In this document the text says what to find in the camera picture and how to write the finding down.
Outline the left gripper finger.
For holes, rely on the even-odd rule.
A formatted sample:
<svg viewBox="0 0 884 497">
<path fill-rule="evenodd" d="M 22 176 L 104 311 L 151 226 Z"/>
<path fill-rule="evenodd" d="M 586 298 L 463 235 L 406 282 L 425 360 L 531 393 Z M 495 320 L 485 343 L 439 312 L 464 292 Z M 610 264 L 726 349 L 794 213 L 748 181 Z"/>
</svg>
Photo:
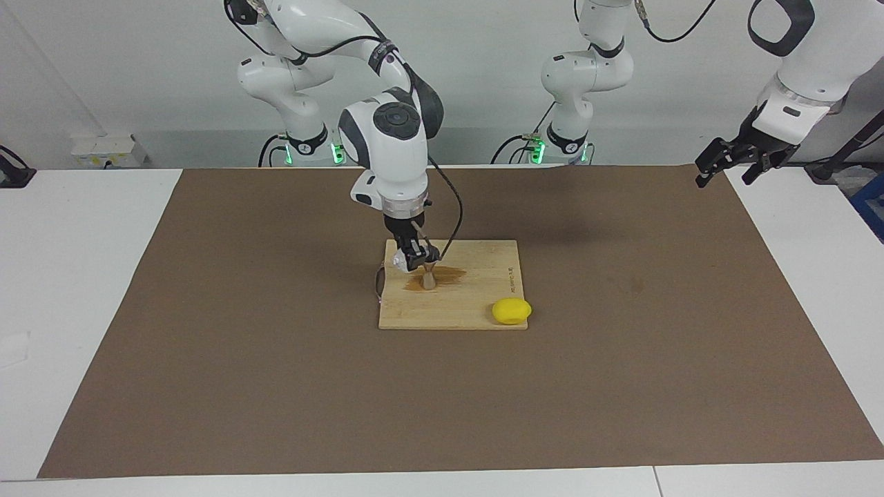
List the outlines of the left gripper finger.
<svg viewBox="0 0 884 497">
<path fill-rule="evenodd" d="M 695 158 L 698 175 L 695 183 L 705 188 L 718 173 L 733 167 L 733 144 L 723 138 L 716 138 Z"/>
<path fill-rule="evenodd" d="M 780 167 L 780 158 L 777 155 L 759 155 L 755 162 L 743 173 L 743 184 L 752 185 L 759 176 L 773 168 Z"/>
</svg>

